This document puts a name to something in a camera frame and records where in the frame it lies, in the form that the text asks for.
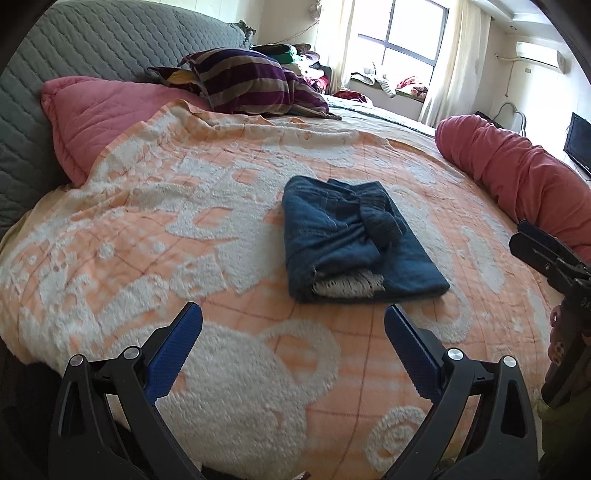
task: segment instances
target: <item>purple striped cushion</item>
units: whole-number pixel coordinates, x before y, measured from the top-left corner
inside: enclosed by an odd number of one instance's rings
[[[179,66],[185,63],[215,112],[339,118],[304,79],[256,51],[214,48],[187,55]]]

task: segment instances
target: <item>ceiling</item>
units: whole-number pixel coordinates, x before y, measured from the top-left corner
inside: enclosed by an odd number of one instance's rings
[[[489,13],[509,35],[547,38],[561,41],[562,38],[550,20],[530,0],[472,0]]]

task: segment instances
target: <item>sheer curtain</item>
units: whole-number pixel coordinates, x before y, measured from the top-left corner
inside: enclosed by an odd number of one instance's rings
[[[453,0],[420,122],[437,127],[450,116],[474,113],[490,28],[490,15],[470,0]]]
[[[346,67],[353,33],[353,12],[356,0],[322,0],[315,50],[323,65],[332,71],[328,93],[335,93],[349,83]]]

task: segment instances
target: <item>window frame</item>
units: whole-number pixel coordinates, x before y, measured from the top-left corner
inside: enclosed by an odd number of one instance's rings
[[[449,17],[449,8],[444,7],[443,5],[441,5],[440,3],[438,3],[434,0],[425,0],[425,1],[429,2],[430,4],[437,5],[443,11],[443,15],[441,17],[441,29],[439,32],[439,43],[437,45],[437,54],[435,55],[435,59],[434,60],[428,59],[427,57],[423,57],[422,55],[419,55],[418,53],[415,53],[412,50],[409,50],[404,47],[400,47],[399,45],[396,45],[395,43],[390,43],[388,41],[388,39],[390,38],[391,30],[392,30],[392,22],[394,21],[394,11],[396,9],[396,0],[392,0],[392,8],[390,10],[390,19],[388,21],[388,29],[386,30],[386,40],[380,40],[378,38],[370,37],[369,35],[365,35],[362,33],[358,34],[358,37],[362,38],[363,40],[369,40],[371,42],[377,43],[377,44],[385,47],[384,54],[382,55],[381,65],[384,64],[386,50],[390,49],[390,50],[394,50],[399,53],[402,53],[403,55],[407,55],[409,57],[412,57],[416,60],[422,61],[423,63],[426,63],[427,65],[433,67],[433,69],[435,68],[435,65],[437,64],[437,60],[439,59],[439,54],[441,52],[441,45],[443,44],[443,36],[445,34],[445,29],[447,26],[447,19]],[[433,74],[431,74],[431,78],[429,79],[429,82],[431,82],[432,78],[433,78]]]

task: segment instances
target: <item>television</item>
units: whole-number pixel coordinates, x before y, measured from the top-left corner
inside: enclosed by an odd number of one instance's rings
[[[591,176],[591,124],[576,113],[570,121],[564,151],[587,175]]]

